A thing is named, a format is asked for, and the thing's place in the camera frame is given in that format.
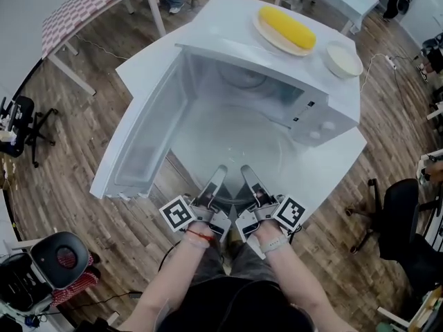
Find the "white wall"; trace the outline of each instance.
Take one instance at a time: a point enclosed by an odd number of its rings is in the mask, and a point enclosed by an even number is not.
[[[421,48],[422,43],[443,32],[436,19],[440,21],[443,14],[443,0],[413,0],[410,10],[401,19],[400,26],[412,37]]]
[[[66,0],[0,0],[0,97],[10,99],[39,61],[42,23]]]

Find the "microwave door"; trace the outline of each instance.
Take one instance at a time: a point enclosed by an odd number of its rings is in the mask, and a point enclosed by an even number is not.
[[[183,55],[171,57],[167,71],[150,80],[145,97],[134,97],[118,124],[93,180],[94,196],[129,198],[149,192],[194,97],[184,84],[188,76],[183,74]]]

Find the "white bowl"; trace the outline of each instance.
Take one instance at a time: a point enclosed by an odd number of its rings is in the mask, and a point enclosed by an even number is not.
[[[327,68],[342,79],[356,77],[363,72],[359,56],[339,41],[332,41],[326,45],[324,60]]]

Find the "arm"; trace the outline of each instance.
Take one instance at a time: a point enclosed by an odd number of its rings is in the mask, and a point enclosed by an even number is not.
[[[282,235],[274,221],[263,221],[255,235],[263,245]],[[320,332],[356,332],[332,308],[320,282],[304,265],[289,243],[270,251],[266,258],[289,302],[304,309]]]
[[[193,223],[190,229],[206,236],[213,236],[213,232],[205,223]],[[192,240],[207,242],[192,233],[185,233],[185,235],[189,235]],[[204,248],[182,240],[174,256],[149,283],[132,314],[118,329],[151,332],[154,330],[157,316],[166,303],[172,310],[177,310],[188,292],[204,252]]]

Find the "checkered tablecloth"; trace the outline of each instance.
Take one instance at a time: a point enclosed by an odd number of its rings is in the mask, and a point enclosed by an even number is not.
[[[68,0],[43,21],[43,54],[45,58],[80,24],[104,12],[114,0]]]

